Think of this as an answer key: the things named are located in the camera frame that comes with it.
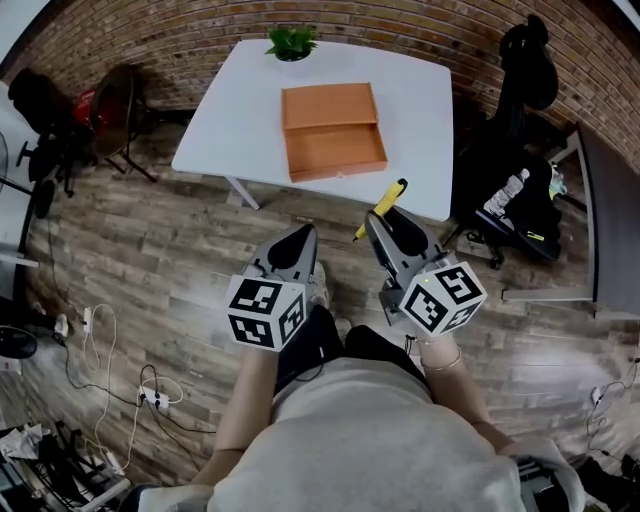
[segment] wall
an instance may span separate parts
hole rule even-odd
[[[49,0],[0,0],[0,61]]]
[[[637,48],[623,44],[585,3],[588,0],[53,0],[46,16],[4,63],[0,77],[10,81],[30,65],[76,97],[109,67],[126,61],[138,64],[149,78],[151,104],[192,108],[237,41],[265,37],[276,24],[305,23],[314,25],[321,39],[445,65],[453,73],[455,92],[491,112],[502,83],[500,38],[536,13],[550,31],[550,52],[561,80],[558,100],[547,115],[558,126],[584,121],[635,164],[640,162]],[[623,40],[638,37],[625,34]]]

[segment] office chair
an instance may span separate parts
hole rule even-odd
[[[561,214],[549,197],[550,164],[532,155],[526,144],[566,147],[566,137],[530,109],[544,110],[558,93],[558,75],[545,45],[544,23],[530,15],[527,25],[509,30],[500,43],[505,72],[496,114],[483,121],[466,142],[458,141],[454,158],[452,213],[459,221],[445,245],[465,229],[478,234],[472,241],[487,243],[493,251],[492,268],[504,261],[501,246],[514,246],[526,254],[555,261],[560,254],[558,223]],[[528,169],[524,189],[505,207],[505,219],[483,208],[510,176]]]
[[[62,181],[64,177],[65,192],[72,197],[70,181],[74,163],[86,165],[95,161],[90,144],[92,134],[87,127],[76,122],[71,105],[53,83],[28,68],[20,71],[11,82],[9,99],[33,131],[40,135],[34,149],[29,149],[27,143],[23,145],[17,165],[23,158],[30,158],[29,181],[43,184],[41,188],[46,196],[42,194],[44,199],[38,201],[36,208],[36,215],[42,218],[54,192],[53,182],[46,180],[47,176],[57,168],[57,180]]]

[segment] white cable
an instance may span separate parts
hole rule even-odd
[[[91,371],[91,373],[98,373],[100,371],[100,366],[101,366],[100,355],[98,354],[98,350],[96,349],[96,340],[93,338],[93,319],[96,314],[96,311],[98,311],[98,309],[101,307],[109,308],[111,310],[111,313],[113,314],[114,322],[116,317],[115,313],[113,312],[113,309],[108,304],[98,304],[95,308],[93,308],[93,311],[91,311],[91,318],[89,319],[89,325],[87,326],[88,330],[87,332],[84,333],[84,340],[82,341],[82,355],[84,357],[84,362],[89,368],[89,370]],[[93,348],[93,355],[96,358],[96,361],[98,362],[98,365],[96,367],[91,366],[91,364],[89,363],[89,359],[87,359],[87,339],[91,341],[91,347]]]
[[[100,441],[100,435],[98,434],[98,427],[100,426],[100,424],[102,423],[102,421],[106,418],[107,416],[107,412],[109,411],[109,404],[111,403],[111,360],[113,359],[113,352],[116,348],[116,343],[118,340],[118,335],[117,335],[117,319],[116,319],[116,313],[113,310],[113,308],[111,306],[109,306],[109,304],[98,304],[95,308],[93,308],[93,311],[91,312],[91,319],[89,320],[89,331],[87,333],[85,333],[85,337],[84,337],[84,341],[82,342],[82,352],[84,355],[84,362],[87,365],[87,367],[89,368],[89,370],[91,370],[93,373],[97,373],[100,371],[101,368],[101,364],[100,364],[100,355],[98,354],[98,350],[96,348],[96,342],[95,339],[93,337],[93,324],[94,324],[94,316],[96,314],[96,311],[99,308],[106,308],[108,309],[111,314],[113,315],[113,342],[111,343],[111,350],[109,351],[109,358],[107,360],[107,399],[105,401],[104,404],[104,410],[102,411],[102,416],[100,416],[100,419],[96,422],[96,426],[93,429],[93,434],[96,438],[96,442],[91,441],[88,438],[85,438],[85,452],[88,453],[87,451],[87,444],[90,443],[93,446],[97,447],[98,450],[100,451],[100,456],[103,460],[103,462],[105,462],[106,464],[106,457],[105,457],[105,453],[104,453],[104,447],[102,446],[102,443]],[[87,359],[87,339],[89,339],[91,341],[91,345],[93,348],[93,353],[94,356],[96,358],[96,361],[98,362],[98,365],[96,367],[91,366],[91,364],[89,363],[89,360]],[[155,381],[160,381],[160,380],[165,380],[168,382],[171,382],[179,391],[180,391],[180,398],[178,398],[177,400],[170,400],[169,403],[170,404],[177,404],[182,402],[182,400],[184,400],[184,390],[182,389],[182,387],[180,386],[180,384],[178,384],[175,380],[169,378],[169,377],[152,377],[150,379],[147,379],[145,381],[142,382],[141,386],[144,386],[145,384],[147,384],[148,382],[155,382]],[[140,408],[142,407],[142,400],[141,400],[141,396],[140,396],[140,392],[141,390],[138,390],[136,392],[136,397],[135,397],[135,402],[136,402],[136,412],[133,416],[133,428],[131,429],[131,436],[129,437],[129,448],[127,449],[127,462],[126,464],[122,467],[122,470],[125,470],[129,467],[129,465],[131,464],[131,450],[133,448],[133,441],[135,439],[135,435],[136,435],[136,428],[138,426],[138,413],[140,412]]]
[[[147,382],[153,382],[155,380],[156,377],[151,377],[150,379],[143,381],[141,386],[144,386]],[[180,384],[178,384],[175,380],[170,379],[169,377],[158,377],[157,380],[168,380],[180,391],[180,398],[178,398],[177,400],[169,400],[170,404],[179,404],[180,402],[182,402],[182,400],[184,400],[184,391],[182,390]]]
[[[127,463],[122,466],[122,471],[127,469],[131,464],[131,448],[133,448],[133,438],[136,435],[136,427],[138,426],[138,413],[140,412],[140,408],[142,407],[142,400],[138,403],[140,397],[136,394],[136,413],[133,415],[133,428],[131,429],[131,437],[129,438],[129,450],[127,450]]]
[[[93,435],[96,438],[96,443],[97,446],[100,450],[100,455],[102,455],[104,457],[104,448],[102,446],[102,443],[100,442],[100,436],[98,434],[98,427],[100,426],[100,423],[102,423],[102,421],[105,419],[105,417],[107,416],[107,411],[109,410],[109,404],[111,403],[111,359],[113,358],[113,351],[116,348],[116,342],[118,341],[118,335],[117,335],[117,319],[116,319],[116,313],[115,311],[113,311],[113,308],[111,306],[109,306],[108,304],[98,304],[95,308],[93,308],[93,312],[91,313],[91,325],[90,325],[90,329],[89,329],[89,334],[91,337],[91,340],[94,343],[94,348],[95,348],[95,341],[93,340],[93,317],[95,315],[95,312],[98,308],[103,307],[108,309],[109,311],[111,311],[111,314],[113,315],[113,343],[111,343],[111,350],[109,351],[109,359],[107,360],[107,399],[104,403],[104,411],[102,411],[102,416],[100,416],[100,419],[96,422],[96,426],[93,428]]]

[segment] green plant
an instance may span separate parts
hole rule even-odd
[[[273,48],[266,53],[275,54],[280,60],[300,60],[309,55],[317,44],[310,28],[275,28],[269,31]]]

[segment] water bottle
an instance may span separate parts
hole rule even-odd
[[[525,180],[530,176],[527,169],[522,169],[519,174],[509,177],[507,184],[498,190],[491,199],[484,203],[484,209],[491,212],[496,217],[504,215],[504,207],[509,204],[524,188]]]

